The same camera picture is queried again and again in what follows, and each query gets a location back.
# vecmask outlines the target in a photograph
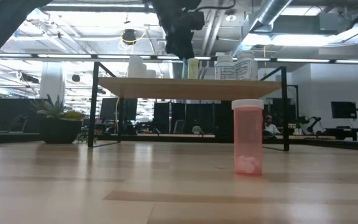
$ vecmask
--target potted plant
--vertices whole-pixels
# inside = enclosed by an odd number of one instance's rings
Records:
[[[75,111],[65,112],[64,102],[53,103],[50,95],[41,104],[34,103],[40,119],[40,136],[47,144],[71,144],[81,132],[84,116]]]

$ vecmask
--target black metal table frame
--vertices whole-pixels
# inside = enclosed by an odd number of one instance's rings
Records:
[[[110,76],[117,78],[110,70],[108,70],[101,62],[95,62],[93,65],[93,84],[92,84],[92,97],[91,97],[91,114],[89,118],[89,132],[88,132],[88,147],[101,147],[108,146],[112,144],[117,144],[121,142],[122,139],[122,130],[124,128],[123,123],[123,111],[124,111],[124,98],[120,97],[119,107],[118,107],[118,130],[117,130],[117,141],[109,144],[94,145],[94,130],[96,122],[96,103],[98,97],[98,86],[99,86],[99,69],[102,68]],[[284,66],[276,68],[274,71],[270,72],[268,75],[263,77],[260,81],[264,81],[276,74],[281,72],[281,84],[282,84],[282,99],[283,99],[283,146],[285,152],[290,150],[290,137],[289,137],[289,128],[288,128],[288,90],[287,90],[287,68]]]

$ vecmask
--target wooden floor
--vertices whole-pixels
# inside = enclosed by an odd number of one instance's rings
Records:
[[[358,223],[358,151],[266,149],[243,177],[232,148],[0,145],[0,223]]]

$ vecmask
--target black planter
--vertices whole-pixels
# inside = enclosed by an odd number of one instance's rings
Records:
[[[42,119],[41,139],[47,144],[71,144],[81,131],[82,121]]]

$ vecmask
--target ceiling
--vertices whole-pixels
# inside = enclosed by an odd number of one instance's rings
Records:
[[[205,10],[206,25],[203,30],[195,32],[193,48],[196,55],[201,55],[203,43],[208,30],[208,22],[212,20],[213,26],[217,27],[217,37],[212,35],[207,38],[211,47],[211,55],[217,52],[230,52],[242,41],[241,29],[246,15],[257,11],[260,6],[259,0],[241,1],[237,0],[234,8],[236,20],[222,20],[217,25],[219,13],[213,15],[213,11]],[[88,7],[71,7],[70,11],[64,11],[59,4],[88,4]],[[43,7],[30,14],[27,20],[18,28],[17,32],[1,48],[1,53],[26,53],[26,54],[139,54],[139,55],[164,55],[165,34],[159,26],[158,18],[153,13],[144,12],[112,12],[111,7],[100,7],[101,4],[141,4],[138,0],[56,0],[52,5]],[[216,6],[218,0],[203,0],[204,6]],[[316,16],[322,10],[330,14],[342,15],[357,12],[357,0],[337,1],[312,1],[294,0],[286,8],[282,15],[292,16]],[[121,34],[125,29],[135,29],[137,43],[134,47],[122,43]],[[358,58],[358,45],[336,48],[324,47],[294,47],[265,45],[252,46],[252,50],[258,57],[288,57],[288,58]],[[124,76],[127,70],[126,63],[108,62],[105,63],[116,75]],[[167,63],[150,63],[148,69],[157,71],[157,75],[170,77],[170,69]],[[290,65],[296,69],[299,65]],[[87,112],[90,105],[90,86],[92,84],[93,64],[91,62],[64,62],[64,72],[67,75],[68,90],[66,99],[76,100],[74,108],[82,108]],[[42,62],[35,61],[13,61],[0,59],[0,85],[14,86],[12,88],[0,88],[0,95],[9,92],[14,96],[37,96],[39,87],[26,88],[17,78],[17,71],[22,71],[41,79]],[[81,75],[81,82],[75,83],[71,80],[73,74]],[[112,96],[107,92],[103,97]]]

